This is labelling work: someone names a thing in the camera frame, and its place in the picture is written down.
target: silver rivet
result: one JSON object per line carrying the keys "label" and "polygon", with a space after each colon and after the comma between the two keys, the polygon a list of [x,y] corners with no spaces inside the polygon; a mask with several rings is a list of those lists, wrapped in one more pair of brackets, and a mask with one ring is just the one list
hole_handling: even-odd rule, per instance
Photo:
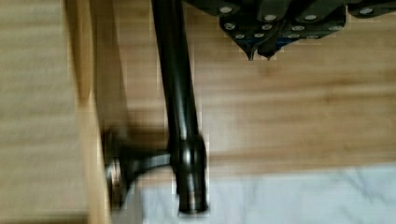
{"label": "silver rivet", "polygon": [[266,15],[264,17],[266,21],[274,21],[276,19],[276,15]]}
{"label": "silver rivet", "polygon": [[374,10],[372,8],[370,8],[370,7],[364,7],[361,10],[359,10],[359,13],[361,15],[368,15],[368,14],[372,13],[373,11]]}
{"label": "silver rivet", "polygon": [[242,39],[244,37],[245,37],[245,35],[235,35],[235,39]]}
{"label": "silver rivet", "polygon": [[303,31],[305,29],[305,27],[303,26],[293,26],[291,27],[292,31]]}
{"label": "silver rivet", "polygon": [[219,10],[221,13],[227,14],[233,11],[231,7],[221,7]]}
{"label": "silver rivet", "polygon": [[300,35],[288,35],[288,38],[298,38]]}
{"label": "silver rivet", "polygon": [[319,36],[318,35],[309,35],[306,37],[307,39],[318,39]]}
{"label": "silver rivet", "polygon": [[254,37],[256,37],[256,38],[261,38],[261,37],[263,37],[264,36],[264,34],[255,34],[254,35]]}
{"label": "silver rivet", "polygon": [[314,20],[316,20],[317,18],[318,18],[317,15],[307,15],[307,16],[304,17],[304,19],[305,19],[306,21],[314,21]]}
{"label": "silver rivet", "polygon": [[236,25],[233,22],[227,22],[227,23],[224,24],[224,28],[226,30],[233,30],[233,29],[235,29],[235,26]]}
{"label": "silver rivet", "polygon": [[344,26],[332,26],[329,28],[330,31],[340,31],[344,28]]}
{"label": "silver rivet", "polygon": [[271,25],[271,24],[264,24],[264,25],[262,26],[262,29],[263,29],[263,30],[271,30],[271,28],[272,28],[272,25]]}

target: black metal pole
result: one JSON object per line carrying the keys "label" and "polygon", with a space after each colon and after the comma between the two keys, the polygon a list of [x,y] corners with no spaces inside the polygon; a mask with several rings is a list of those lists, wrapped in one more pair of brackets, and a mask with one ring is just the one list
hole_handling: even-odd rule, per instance
{"label": "black metal pole", "polygon": [[153,0],[155,29],[172,140],[198,134],[190,59],[180,0]]}
{"label": "black metal pole", "polygon": [[198,131],[181,0],[152,0],[179,211],[207,210],[205,144]]}

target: marble floor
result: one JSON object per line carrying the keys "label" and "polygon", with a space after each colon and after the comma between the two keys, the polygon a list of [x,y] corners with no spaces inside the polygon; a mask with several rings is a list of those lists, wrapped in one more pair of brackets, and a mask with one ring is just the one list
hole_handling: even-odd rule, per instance
{"label": "marble floor", "polygon": [[142,190],[144,224],[394,224],[396,163],[209,179],[210,212],[179,217],[173,186]]}

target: wooden board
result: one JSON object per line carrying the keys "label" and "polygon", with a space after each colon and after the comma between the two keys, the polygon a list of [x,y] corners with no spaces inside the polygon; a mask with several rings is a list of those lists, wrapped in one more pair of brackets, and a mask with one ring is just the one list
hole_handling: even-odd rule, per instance
{"label": "wooden board", "polygon": [[86,223],[63,1],[0,2],[0,223]]}
{"label": "wooden board", "polygon": [[0,223],[111,223],[100,132],[127,122],[114,30],[111,0],[0,2]]}
{"label": "wooden board", "polygon": [[[114,0],[136,141],[166,142],[149,1]],[[396,15],[347,18],[341,32],[301,40],[270,62],[246,55],[216,18],[185,5],[209,175],[231,178],[396,161]],[[144,179],[169,181],[161,170]]]}

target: wooden floor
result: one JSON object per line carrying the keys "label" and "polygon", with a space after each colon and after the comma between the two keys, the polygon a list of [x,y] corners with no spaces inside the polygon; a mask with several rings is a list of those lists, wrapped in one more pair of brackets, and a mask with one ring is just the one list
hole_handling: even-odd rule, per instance
{"label": "wooden floor", "polygon": [[[166,114],[150,4],[114,4],[136,141],[161,145]],[[249,62],[216,18],[187,5],[185,18],[211,176],[396,161],[396,14],[348,18],[336,35],[299,41],[270,62]]]}

